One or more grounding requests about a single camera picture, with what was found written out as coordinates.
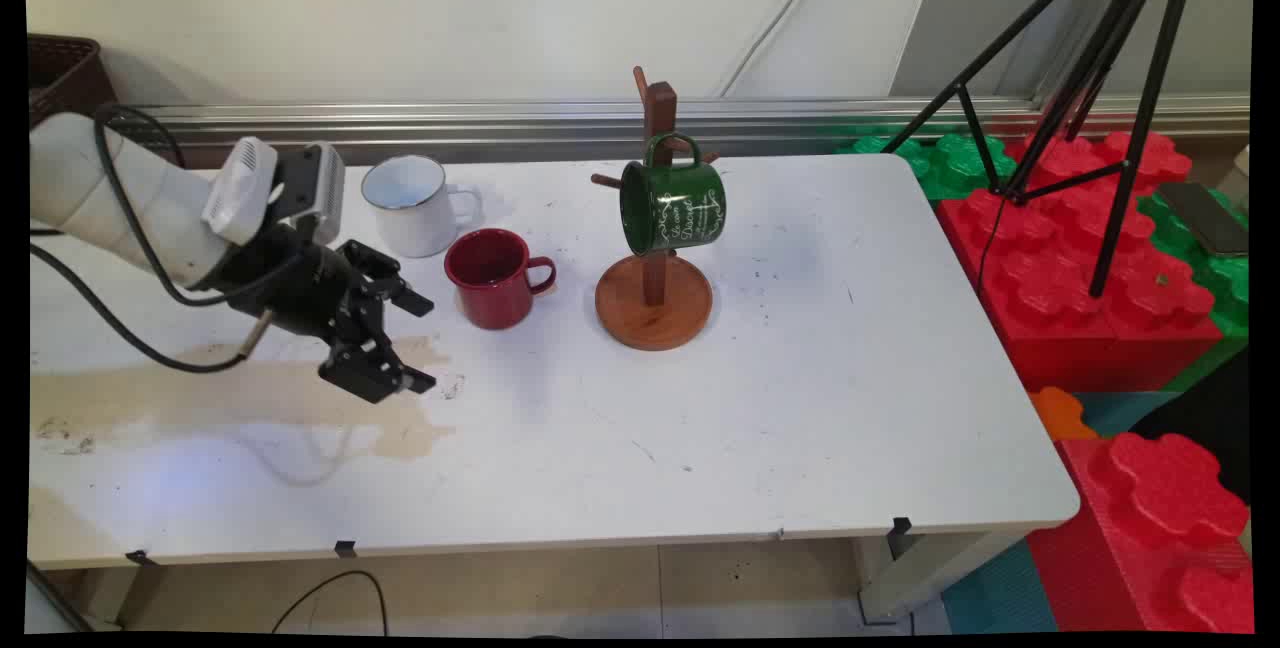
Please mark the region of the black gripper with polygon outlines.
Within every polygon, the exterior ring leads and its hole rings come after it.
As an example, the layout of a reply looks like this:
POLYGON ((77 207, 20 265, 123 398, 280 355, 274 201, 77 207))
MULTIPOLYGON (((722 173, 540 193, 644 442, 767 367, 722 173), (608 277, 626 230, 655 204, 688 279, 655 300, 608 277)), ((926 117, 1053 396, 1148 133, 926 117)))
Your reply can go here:
POLYGON ((339 248, 306 243, 287 224, 275 224, 246 247, 229 252, 212 271, 212 288, 237 311, 260 318, 329 348, 319 377, 371 405, 411 391, 425 394, 436 379, 402 361, 390 337, 358 321, 361 297, 390 302, 416 318, 435 305, 402 275, 401 264, 351 239, 339 248))

